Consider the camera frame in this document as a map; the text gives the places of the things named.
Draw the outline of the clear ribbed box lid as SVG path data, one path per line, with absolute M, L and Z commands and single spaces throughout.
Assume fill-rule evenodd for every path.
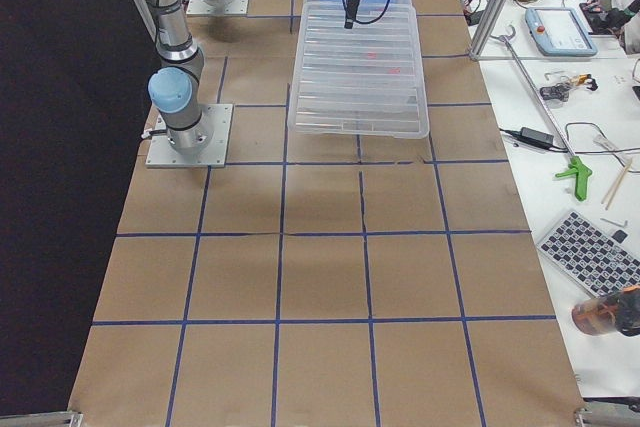
M 365 6 L 344 28 L 341 3 L 308 2 L 300 22 L 288 126 L 300 133 L 420 139 L 429 132 L 417 16 L 410 5 Z M 376 52 L 377 58 L 367 58 Z M 389 74 L 391 68 L 402 72 Z

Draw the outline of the teach pendant tablet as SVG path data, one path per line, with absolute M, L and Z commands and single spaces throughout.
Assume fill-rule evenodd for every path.
M 573 8 L 527 8 L 525 22 L 538 50 L 551 57 L 593 57 L 598 49 Z

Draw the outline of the black power adapter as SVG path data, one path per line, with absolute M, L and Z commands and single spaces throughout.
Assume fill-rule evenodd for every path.
M 551 150 L 554 147 L 554 136 L 528 127 L 520 129 L 521 141 L 543 150 Z

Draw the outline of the reacher grabber tool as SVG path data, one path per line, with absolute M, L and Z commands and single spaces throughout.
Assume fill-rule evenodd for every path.
M 554 117 L 546 101 L 541 96 L 539 89 L 537 88 L 532 77 L 527 71 L 523 61 L 517 55 L 515 49 L 513 48 L 511 44 L 511 40 L 515 37 L 515 35 L 516 35 L 515 28 L 513 26 L 510 26 L 506 34 L 490 35 L 490 38 L 492 40 L 496 40 L 502 43 L 506 47 L 512 59 L 515 61 L 516 66 L 518 67 L 519 71 L 524 77 L 526 84 L 531 90 L 534 98 L 536 99 L 539 108 L 547 117 L 547 119 L 553 126 L 554 130 L 556 131 L 556 133 L 559 135 L 560 139 L 564 143 L 564 146 L 567 150 L 567 155 L 569 158 L 569 164 L 568 164 L 568 168 L 564 172 L 557 173 L 556 177 L 557 178 L 574 177 L 575 178 L 574 196 L 578 201 L 585 201 L 587 199 L 588 181 L 589 181 L 589 177 L 592 175 L 592 170 L 582 162 L 579 155 L 574 151 L 567 135 L 562 131 L 560 124 Z

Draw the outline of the wooden chopsticks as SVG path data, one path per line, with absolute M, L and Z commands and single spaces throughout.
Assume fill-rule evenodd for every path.
M 629 158 L 625 162 L 622 170 L 619 172 L 614 182 L 611 184 L 611 186 L 607 190 L 606 194 L 601 200 L 601 204 L 604 206 L 605 210 L 610 209 L 615 199 L 615 196 L 617 195 L 617 192 L 619 191 L 625 176 L 630 172 L 632 165 L 633 165 L 633 159 Z

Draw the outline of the checkered calibration board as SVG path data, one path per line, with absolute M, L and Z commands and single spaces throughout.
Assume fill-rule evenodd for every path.
M 639 260 L 574 210 L 560 218 L 536 246 L 593 296 L 639 284 Z

